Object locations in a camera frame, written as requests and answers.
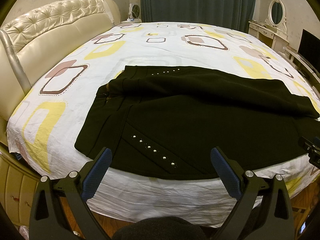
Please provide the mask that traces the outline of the black studded pants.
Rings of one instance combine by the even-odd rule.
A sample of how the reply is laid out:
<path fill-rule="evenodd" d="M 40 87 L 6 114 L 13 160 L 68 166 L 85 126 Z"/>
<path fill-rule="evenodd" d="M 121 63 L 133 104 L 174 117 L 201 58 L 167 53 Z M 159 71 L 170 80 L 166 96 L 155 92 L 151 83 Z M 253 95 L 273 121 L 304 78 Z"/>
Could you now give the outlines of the black studded pants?
<path fill-rule="evenodd" d="M 280 80 L 200 67 L 126 66 L 99 87 L 75 148 L 146 177 L 212 179 L 215 147 L 246 170 L 304 154 L 300 137 L 319 136 L 319 113 Z"/>

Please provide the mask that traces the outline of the cream tufted leather headboard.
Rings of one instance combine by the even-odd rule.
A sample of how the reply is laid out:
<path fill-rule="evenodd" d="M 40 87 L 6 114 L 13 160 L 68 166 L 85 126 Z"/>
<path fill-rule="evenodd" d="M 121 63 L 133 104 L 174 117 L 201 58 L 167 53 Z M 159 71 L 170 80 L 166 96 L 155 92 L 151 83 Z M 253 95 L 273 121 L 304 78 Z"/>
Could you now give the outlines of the cream tufted leather headboard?
<path fill-rule="evenodd" d="M 63 0 L 25 13 L 1 27 L 12 51 L 1 47 L 1 118 L 9 120 L 25 93 L 12 70 L 14 54 L 30 84 L 78 46 L 120 23 L 113 0 Z"/>

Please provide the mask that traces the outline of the dark green curtain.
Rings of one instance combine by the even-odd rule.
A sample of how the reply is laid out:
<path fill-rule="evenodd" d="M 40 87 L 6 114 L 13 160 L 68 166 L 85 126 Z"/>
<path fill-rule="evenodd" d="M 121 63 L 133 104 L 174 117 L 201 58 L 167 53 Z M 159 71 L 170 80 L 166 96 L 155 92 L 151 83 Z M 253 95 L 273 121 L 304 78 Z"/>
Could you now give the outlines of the dark green curtain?
<path fill-rule="evenodd" d="M 140 0 L 144 22 L 190 22 L 248 30 L 255 0 Z"/>

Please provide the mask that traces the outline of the white tv stand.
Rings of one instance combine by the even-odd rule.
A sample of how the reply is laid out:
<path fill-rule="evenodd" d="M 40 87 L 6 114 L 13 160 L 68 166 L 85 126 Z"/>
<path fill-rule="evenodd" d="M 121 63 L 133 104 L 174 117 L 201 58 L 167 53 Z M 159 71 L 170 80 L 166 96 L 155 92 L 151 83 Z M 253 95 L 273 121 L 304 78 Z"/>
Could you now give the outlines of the white tv stand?
<path fill-rule="evenodd" d="M 304 77 L 319 97 L 319 72 L 307 60 L 288 48 L 285 48 L 283 53 L 278 52 L 278 54 Z"/>

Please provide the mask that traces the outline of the oval white framed mirror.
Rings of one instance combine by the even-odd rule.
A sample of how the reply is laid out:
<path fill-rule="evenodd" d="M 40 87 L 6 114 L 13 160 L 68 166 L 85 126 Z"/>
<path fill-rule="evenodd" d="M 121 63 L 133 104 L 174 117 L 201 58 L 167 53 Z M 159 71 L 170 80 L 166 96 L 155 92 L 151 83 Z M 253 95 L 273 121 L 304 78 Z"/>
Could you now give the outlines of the oval white framed mirror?
<path fill-rule="evenodd" d="M 281 0 L 272 0 L 268 7 L 268 15 L 265 20 L 271 29 L 281 31 L 282 33 L 287 33 L 286 26 L 286 11 L 284 3 Z"/>

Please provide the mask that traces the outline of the white dressing table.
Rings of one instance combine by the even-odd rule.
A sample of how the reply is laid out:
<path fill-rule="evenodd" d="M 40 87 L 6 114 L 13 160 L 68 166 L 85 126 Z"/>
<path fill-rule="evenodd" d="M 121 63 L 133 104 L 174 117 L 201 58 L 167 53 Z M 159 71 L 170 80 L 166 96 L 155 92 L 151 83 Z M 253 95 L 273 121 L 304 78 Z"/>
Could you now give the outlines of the white dressing table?
<path fill-rule="evenodd" d="M 255 21 L 249 21 L 248 33 L 277 53 L 283 53 L 289 44 L 286 33 L 266 23 L 259 24 Z"/>

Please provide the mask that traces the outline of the patterned white bed sheet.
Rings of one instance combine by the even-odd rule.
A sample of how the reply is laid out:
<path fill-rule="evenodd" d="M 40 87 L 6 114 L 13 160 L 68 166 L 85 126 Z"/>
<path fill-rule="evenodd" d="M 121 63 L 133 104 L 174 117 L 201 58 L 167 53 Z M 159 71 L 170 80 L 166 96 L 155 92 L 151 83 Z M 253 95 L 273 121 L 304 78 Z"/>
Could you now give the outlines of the patterned white bed sheet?
<path fill-rule="evenodd" d="M 299 72 L 251 35 L 205 24 L 122 24 L 78 46 L 37 80 L 9 118 L 10 152 L 52 179 L 82 168 L 87 157 L 74 144 L 95 94 L 127 65 L 197 66 L 278 79 L 319 108 L 319 97 Z M 214 227 L 234 204 L 219 179 L 161 180 L 114 168 L 88 201 L 92 211 L 119 220 L 174 215 Z"/>

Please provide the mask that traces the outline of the black flat television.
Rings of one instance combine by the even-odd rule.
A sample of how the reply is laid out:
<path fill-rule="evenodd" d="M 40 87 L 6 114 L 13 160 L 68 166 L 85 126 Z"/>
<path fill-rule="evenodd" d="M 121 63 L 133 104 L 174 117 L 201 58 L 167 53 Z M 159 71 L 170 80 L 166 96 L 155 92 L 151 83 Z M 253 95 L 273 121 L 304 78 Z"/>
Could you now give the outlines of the black flat television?
<path fill-rule="evenodd" d="M 319 70 L 319 43 L 319 38 L 303 29 L 298 54 L 317 70 Z"/>

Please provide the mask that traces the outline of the small white desk fan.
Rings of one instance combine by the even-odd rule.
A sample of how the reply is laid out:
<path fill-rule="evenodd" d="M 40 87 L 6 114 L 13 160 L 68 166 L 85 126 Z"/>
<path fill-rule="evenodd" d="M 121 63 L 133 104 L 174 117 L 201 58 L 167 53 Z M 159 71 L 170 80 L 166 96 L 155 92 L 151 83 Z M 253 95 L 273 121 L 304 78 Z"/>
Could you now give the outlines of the small white desk fan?
<path fill-rule="evenodd" d="M 142 20 L 139 18 L 140 16 L 140 7 L 136 3 L 129 4 L 129 12 L 127 16 L 127 20 L 129 22 L 141 23 Z"/>

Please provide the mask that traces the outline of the cream bed frame base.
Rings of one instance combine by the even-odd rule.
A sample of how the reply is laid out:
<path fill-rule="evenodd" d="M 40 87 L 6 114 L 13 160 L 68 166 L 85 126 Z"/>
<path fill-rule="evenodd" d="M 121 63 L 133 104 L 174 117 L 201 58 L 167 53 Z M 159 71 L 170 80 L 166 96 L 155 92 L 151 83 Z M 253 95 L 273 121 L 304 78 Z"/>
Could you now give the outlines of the cream bed frame base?
<path fill-rule="evenodd" d="M 12 223 L 28 226 L 40 176 L 20 163 L 1 144 L 1 205 Z"/>

